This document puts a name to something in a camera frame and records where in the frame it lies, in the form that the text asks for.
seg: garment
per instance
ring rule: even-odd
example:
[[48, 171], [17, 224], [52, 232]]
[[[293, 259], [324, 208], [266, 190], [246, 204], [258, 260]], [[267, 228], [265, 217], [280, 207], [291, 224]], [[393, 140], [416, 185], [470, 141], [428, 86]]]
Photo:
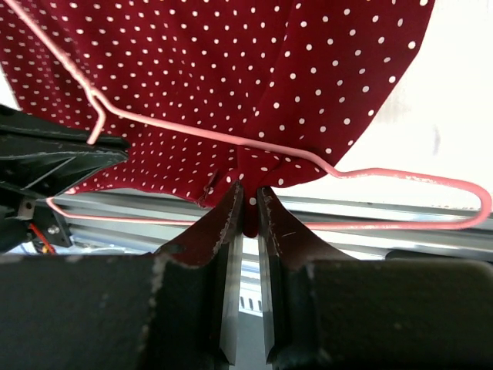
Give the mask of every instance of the garment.
[[[309, 150], [335, 165], [416, 56], [426, 0], [21, 0], [119, 108]], [[80, 86], [0, 2], [0, 59], [21, 108], [90, 130]], [[77, 192], [131, 187], [214, 206], [240, 180], [246, 234], [259, 187], [323, 171], [306, 160], [133, 123], [109, 114], [130, 159]]]

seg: orange wire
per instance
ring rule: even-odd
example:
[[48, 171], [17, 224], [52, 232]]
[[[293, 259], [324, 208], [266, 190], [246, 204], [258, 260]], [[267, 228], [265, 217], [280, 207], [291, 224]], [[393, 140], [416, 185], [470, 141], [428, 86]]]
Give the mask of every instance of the orange wire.
[[36, 236], [39, 239], [41, 239], [41, 241], [45, 244], [45, 247], [46, 247], [46, 249], [48, 249], [50, 254], [56, 254], [55, 248], [49, 243], [48, 240], [46, 240], [43, 233], [34, 224], [31, 224], [31, 226], [29, 226], [29, 228], [34, 231], [34, 234], [36, 234]]

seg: bolt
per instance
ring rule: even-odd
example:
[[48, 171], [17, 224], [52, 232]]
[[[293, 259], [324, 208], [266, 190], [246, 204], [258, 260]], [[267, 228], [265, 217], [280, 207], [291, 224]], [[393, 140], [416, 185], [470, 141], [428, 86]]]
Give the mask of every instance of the bolt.
[[48, 234], [55, 235], [60, 232], [60, 228], [56, 225], [52, 225], [48, 228]]

